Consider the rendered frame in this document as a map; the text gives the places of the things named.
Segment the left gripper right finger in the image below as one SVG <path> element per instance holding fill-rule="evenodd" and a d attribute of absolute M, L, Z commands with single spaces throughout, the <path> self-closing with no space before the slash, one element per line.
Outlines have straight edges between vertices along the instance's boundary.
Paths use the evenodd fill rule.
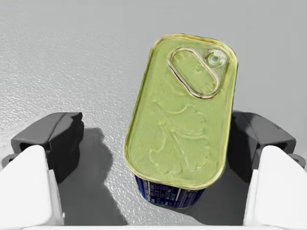
<path fill-rule="evenodd" d="M 296 139 L 267 118 L 233 112 L 228 162 L 249 185 L 245 226 L 307 227 L 307 163 L 295 146 Z"/>

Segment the green and blue rectangular can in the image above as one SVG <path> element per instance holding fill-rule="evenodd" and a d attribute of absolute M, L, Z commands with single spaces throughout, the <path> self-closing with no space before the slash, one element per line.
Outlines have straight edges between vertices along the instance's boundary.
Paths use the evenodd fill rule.
<path fill-rule="evenodd" d="M 227 44 L 168 34 L 150 50 L 124 144 L 148 202 L 188 208 L 224 173 L 238 69 Z"/>

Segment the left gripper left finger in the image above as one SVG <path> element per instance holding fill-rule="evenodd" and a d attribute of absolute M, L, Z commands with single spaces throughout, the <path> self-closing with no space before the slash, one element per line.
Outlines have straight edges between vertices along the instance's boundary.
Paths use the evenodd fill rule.
<path fill-rule="evenodd" d="M 82 118 L 52 113 L 11 139 L 15 157 L 0 171 L 0 227 L 63 225 L 58 185 L 78 166 Z"/>

